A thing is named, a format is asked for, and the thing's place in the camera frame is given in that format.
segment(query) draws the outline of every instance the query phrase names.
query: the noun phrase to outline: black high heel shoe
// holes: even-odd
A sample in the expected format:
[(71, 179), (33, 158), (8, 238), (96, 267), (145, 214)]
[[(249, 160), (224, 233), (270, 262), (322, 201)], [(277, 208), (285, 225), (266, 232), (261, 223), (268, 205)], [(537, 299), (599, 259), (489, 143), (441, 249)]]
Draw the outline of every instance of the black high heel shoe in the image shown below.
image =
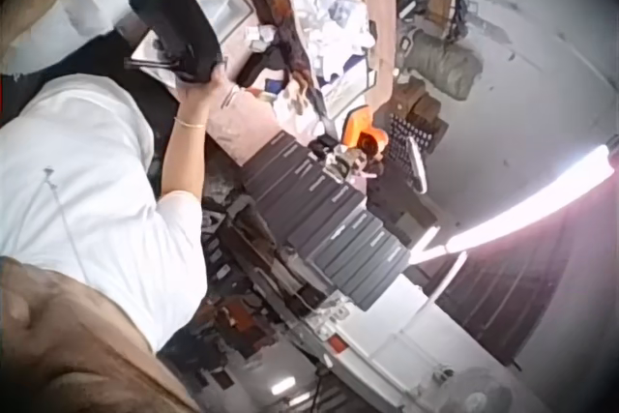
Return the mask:
[(222, 61), (217, 35), (195, 0), (129, 0), (144, 23), (155, 31), (166, 61), (152, 68), (175, 72), (187, 82), (209, 82)]

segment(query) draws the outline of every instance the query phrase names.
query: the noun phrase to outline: cable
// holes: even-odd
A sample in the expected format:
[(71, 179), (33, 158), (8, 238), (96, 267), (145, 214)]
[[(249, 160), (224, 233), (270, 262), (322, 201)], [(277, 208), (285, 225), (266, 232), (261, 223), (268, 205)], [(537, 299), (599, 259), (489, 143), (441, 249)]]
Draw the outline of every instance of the cable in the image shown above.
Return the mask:
[(71, 248), (74, 251), (75, 259), (77, 261), (77, 264), (79, 265), (81, 274), (84, 277), (84, 283), (86, 285), (90, 285), (90, 281), (88, 280), (88, 276), (86, 275), (86, 269), (84, 268), (84, 265), (81, 261), (79, 253), (77, 252), (77, 247), (75, 246), (74, 236), (71, 234), (71, 230), (69, 229), (69, 222), (67, 221), (67, 216), (65, 215), (65, 209), (63, 208), (62, 202), (60, 201), (60, 197), (58, 196), (58, 191), (57, 191), (58, 187), (55, 184), (53, 184), (50, 179), (53, 172), (54, 172), (53, 168), (48, 167), (44, 169), (44, 173), (45, 173), (44, 183), (46, 183), (49, 186), (49, 189), (51, 190), (51, 194), (53, 195), (54, 200), (56, 201), (56, 204), (58, 205), (58, 210), (60, 211), (60, 217), (62, 218), (63, 225), (65, 226), (65, 232), (67, 233), (67, 237), (69, 238), (69, 243), (71, 244)]
[(311, 408), (309, 409), (309, 413), (314, 413), (316, 411), (314, 408), (316, 407), (316, 403), (318, 402), (318, 394), (320, 394), (320, 386), (322, 384), (323, 376), (318, 377), (318, 384), (316, 385), (316, 392), (313, 395), (313, 400), (311, 401)]

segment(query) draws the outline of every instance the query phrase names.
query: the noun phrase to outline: wooden table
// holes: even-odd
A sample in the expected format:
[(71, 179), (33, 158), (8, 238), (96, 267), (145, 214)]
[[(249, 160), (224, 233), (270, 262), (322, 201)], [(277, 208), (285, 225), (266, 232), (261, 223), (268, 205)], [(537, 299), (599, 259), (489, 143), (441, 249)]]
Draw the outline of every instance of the wooden table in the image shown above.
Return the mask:
[[(373, 63), (378, 70), (377, 85), (367, 94), (367, 103), (373, 111), (386, 103), (393, 92), (393, 70), (396, 56), (396, 0), (365, 0), (369, 18), (376, 23), (378, 41), (372, 52)], [(245, 30), (258, 24), (252, 14), (222, 45), (228, 57), (228, 74), (233, 79), (247, 63), (251, 52), (245, 43)], [(284, 127), (297, 136), (292, 127)], [(213, 110), (208, 133), (220, 147), (239, 165), (245, 164), (257, 151), (279, 131), (271, 107), (246, 95), (235, 99), (227, 108)]]

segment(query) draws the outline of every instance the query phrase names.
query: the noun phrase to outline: orange object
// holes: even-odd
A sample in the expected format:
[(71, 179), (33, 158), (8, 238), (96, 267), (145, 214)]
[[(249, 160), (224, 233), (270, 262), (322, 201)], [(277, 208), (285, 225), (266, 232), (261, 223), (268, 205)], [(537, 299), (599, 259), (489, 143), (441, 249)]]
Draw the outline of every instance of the orange object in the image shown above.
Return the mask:
[(333, 334), (327, 341), (338, 355), (348, 348), (348, 344), (337, 334)]
[(389, 143), (389, 136), (383, 130), (372, 126), (373, 115), (369, 106), (352, 110), (344, 123), (341, 143), (346, 147), (361, 149), (368, 157), (381, 154)]

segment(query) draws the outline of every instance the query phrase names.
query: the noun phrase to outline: metal rod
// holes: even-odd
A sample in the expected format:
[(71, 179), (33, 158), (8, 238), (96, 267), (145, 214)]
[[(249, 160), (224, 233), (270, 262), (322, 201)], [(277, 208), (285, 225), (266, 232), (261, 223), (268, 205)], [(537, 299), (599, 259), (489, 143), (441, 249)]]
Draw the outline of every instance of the metal rod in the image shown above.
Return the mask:
[(125, 58), (125, 68), (127, 70), (136, 70), (140, 68), (157, 68), (160, 70), (174, 71), (178, 67), (178, 62), (153, 62), (151, 60), (135, 60), (133, 58)]

